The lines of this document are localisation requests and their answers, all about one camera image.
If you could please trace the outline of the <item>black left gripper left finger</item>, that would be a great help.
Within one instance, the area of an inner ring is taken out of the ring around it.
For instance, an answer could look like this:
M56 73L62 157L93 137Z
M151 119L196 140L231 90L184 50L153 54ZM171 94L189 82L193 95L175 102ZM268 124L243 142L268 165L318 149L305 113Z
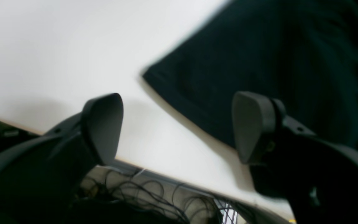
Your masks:
M115 160L124 115L118 93L0 153L0 224L60 223L84 177Z

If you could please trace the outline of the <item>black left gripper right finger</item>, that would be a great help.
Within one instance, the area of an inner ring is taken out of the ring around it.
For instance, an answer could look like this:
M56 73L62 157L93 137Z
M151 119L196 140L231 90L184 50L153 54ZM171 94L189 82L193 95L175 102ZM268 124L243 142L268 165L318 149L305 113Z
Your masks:
M358 224L358 151L319 138L284 104L240 91L232 101L242 164L262 167L298 224Z

